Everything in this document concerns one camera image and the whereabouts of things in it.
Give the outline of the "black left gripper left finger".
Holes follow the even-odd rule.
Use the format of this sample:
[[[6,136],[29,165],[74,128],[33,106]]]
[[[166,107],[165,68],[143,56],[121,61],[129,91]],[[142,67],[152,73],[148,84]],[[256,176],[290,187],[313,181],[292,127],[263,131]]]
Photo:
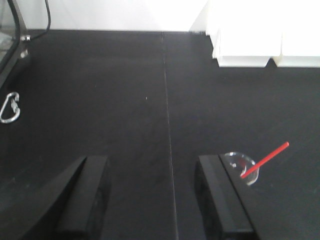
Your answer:
[[[107,156],[88,156],[53,233],[55,240],[99,240],[110,198]]]

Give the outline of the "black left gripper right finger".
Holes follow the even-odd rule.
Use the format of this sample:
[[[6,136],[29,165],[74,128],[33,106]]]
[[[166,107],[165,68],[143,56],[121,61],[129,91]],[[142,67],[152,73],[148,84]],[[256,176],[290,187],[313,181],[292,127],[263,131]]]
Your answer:
[[[255,231],[218,155],[200,155],[194,190],[207,240],[254,240]]]

